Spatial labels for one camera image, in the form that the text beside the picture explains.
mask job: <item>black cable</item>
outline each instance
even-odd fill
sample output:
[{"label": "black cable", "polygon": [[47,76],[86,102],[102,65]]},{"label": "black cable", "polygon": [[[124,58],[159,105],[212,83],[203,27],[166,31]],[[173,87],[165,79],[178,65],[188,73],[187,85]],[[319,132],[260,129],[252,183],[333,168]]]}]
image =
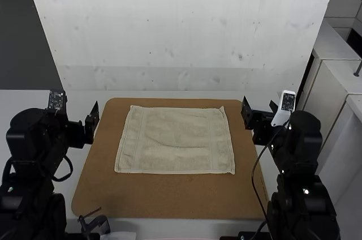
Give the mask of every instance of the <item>black cable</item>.
[{"label": "black cable", "polygon": [[253,237],[250,238],[249,240],[254,240],[254,239],[256,239],[256,237],[257,237],[258,234],[260,233],[261,229],[265,226],[265,224],[266,224],[266,220],[264,220],[264,221],[260,224],[259,228],[256,230],[256,232],[255,232],[255,234],[253,235]]},{"label": "black cable", "polygon": [[55,176],[52,176],[51,179],[52,179],[54,182],[64,182],[66,179],[69,179],[69,177],[70,177],[70,176],[72,175],[72,173],[73,173],[73,164],[72,164],[71,160],[70,160],[66,155],[64,156],[64,160],[67,161],[67,163],[68,163],[68,165],[69,165],[70,172],[69,172],[67,175],[65,175],[65,176],[63,176],[62,178],[60,178],[60,179],[56,178]]},{"label": "black cable", "polygon": [[260,152],[258,158],[257,158],[256,161],[255,161],[255,164],[254,164],[253,169],[252,169],[252,172],[251,172],[251,184],[252,184],[252,186],[253,186],[255,195],[256,195],[256,197],[258,198],[260,207],[261,207],[261,209],[262,209],[262,213],[264,214],[265,221],[266,221],[266,223],[267,223],[267,225],[268,225],[268,228],[269,228],[269,232],[270,232],[270,222],[269,222],[269,220],[268,220],[268,217],[266,216],[266,212],[265,212],[265,210],[264,210],[264,206],[262,205],[261,199],[260,199],[260,197],[259,197],[259,194],[258,194],[258,192],[256,191],[256,188],[255,188],[255,184],[254,184],[254,172],[255,172],[256,165],[258,164],[261,155],[262,155],[262,154],[264,153],[264,151],[268,148],[268,146],[270,146],[270,144],[273,142],[274,138],[279,134],[279,132],[280,132],[281,130],[283,130],[283,128],[285,127],[285,125],[288,123],[288,121],[289,121],[289,119],[288,119],[286,122],[284,122],[284,124],[282,125],[282,127],[273,135],[273,137],[271,138],[270,142],[268,142],[268,144],[266,144],[266,146],[262,149],[262,151]]}]

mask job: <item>beige towel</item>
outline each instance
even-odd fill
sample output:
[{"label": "beige towel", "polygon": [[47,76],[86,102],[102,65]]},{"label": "beige towel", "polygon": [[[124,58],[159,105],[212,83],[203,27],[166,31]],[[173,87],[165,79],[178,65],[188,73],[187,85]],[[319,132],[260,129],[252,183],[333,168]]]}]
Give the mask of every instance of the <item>beige towel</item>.
[{"label": "beige towel", "polygon": [[234,153],[224,108],[131,106],[114,171],[235,174]]}]

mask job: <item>table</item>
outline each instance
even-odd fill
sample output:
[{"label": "table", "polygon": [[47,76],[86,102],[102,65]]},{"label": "table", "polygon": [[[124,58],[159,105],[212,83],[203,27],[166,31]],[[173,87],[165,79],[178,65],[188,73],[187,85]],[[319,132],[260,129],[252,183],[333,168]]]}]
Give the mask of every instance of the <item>table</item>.
[{"label": "table", "polygon": [[[156,97],[156,98],[217,98],[242,100],[247,97],[253,109],[270,111],[269,101],[278,103],[276,92],[250,91],[67,91],[67,114],[70,120],[84,119],[98,101],[100,116],[106,102],[114,97]],[[5,139],[11,118],[18,112],[28,108],[45,108],[48,103],[49,91],[0,91],[0,168],[10,157]],[[74,195],[90,145],[83,149],[70,148],[68,157],[74,165],[72,176],[60,183],[54,182],[55,192],[63,194],[66,201],[67,231],[79,232],[80,224],[72,213],[71,201]],[[259,154],[262,147],[256,146]],[[265,151],[260,159],[266,190],[269,197],[276,191],[278,170],[269,153]],[[58,168],[56,176],[68,173],[65,161]],[[112,231],[136,232],[138,239],[152,238],[210,238],[218,239],[222,235],[237,235],[239,231],[255,231],[260,221],[248,220],[181,220],[181,219],[146,219],[146,218],[110,218]]]}]

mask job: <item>concrete wall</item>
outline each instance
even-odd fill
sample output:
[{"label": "concrete wall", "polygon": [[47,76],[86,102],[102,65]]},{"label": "concrete wall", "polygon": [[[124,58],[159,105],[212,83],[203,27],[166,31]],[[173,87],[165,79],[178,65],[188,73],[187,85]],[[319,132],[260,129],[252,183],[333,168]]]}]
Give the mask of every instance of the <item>concrete wall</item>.
[{"label": "concrete wall", "polygon": [[35,0],[65,89],[297,90],[329,0]]}]

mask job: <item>floor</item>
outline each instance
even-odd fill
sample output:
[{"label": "floor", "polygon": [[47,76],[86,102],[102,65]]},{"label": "floor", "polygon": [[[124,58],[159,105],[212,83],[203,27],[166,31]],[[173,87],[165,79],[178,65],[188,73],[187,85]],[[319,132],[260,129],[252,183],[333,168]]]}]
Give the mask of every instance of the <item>floor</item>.
[{"label": "floor", "polygon": [[60,89],[33,0],[0,0],[0,89]]}]

